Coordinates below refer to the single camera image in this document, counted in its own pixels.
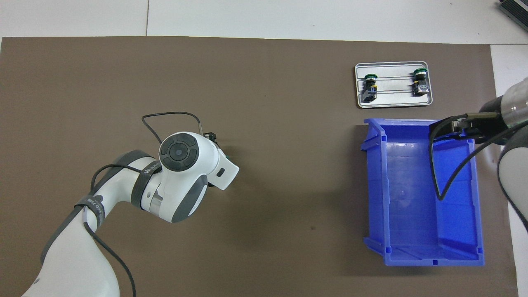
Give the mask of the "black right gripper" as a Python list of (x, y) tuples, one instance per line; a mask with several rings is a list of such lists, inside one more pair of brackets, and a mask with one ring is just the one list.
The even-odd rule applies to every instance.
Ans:
[[(494, 112), (497, 115), (494, 118), (484, 118), (480, 120), (477, 125), (477, 128), (480, 131), (480, 137), (475, 139), (476, 144), (483, 144), (485, 141), (488, 141), (490, 138), (508, 128), (502, 116), (502, 101), (502, 98), (490, 100), (479, 110), (479, 113)], [(451, 124), (451, 128), (453, 130), (453, 135), (451, 136), (452, 139), (462, 140), (475, 138), (476, 129), (472, 123), (453, 123)]]

